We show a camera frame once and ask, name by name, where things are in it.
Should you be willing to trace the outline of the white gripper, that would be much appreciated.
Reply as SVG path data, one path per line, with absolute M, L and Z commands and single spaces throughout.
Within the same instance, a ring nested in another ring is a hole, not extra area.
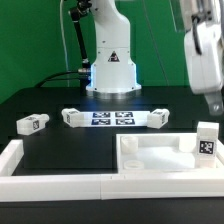
M 202 14 L 192 16 L 192 27 L 184 37 L 184 51 L 191 90 L 205 94 L 209 113 L 224 113 L 222 94 L 222 44 L 221 26 L 210 23 Z

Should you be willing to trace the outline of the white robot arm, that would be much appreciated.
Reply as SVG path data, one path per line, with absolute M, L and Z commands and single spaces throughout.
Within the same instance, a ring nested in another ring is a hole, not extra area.
M 213 116 L 224 113 L 224 0 L 170 0 L 173 14 L 183 21 L 184 52 L 191 90 L 202 94 Z M 130 56 L 130 22 L 115 0 L 76 0 L 69 10 L 77 32 L 83 66 L 90 71 L 89 95 L 125 98 L 141 90 Z M 96 31 L 96 60 L 91 63 L 80 29 L 91 14 Z

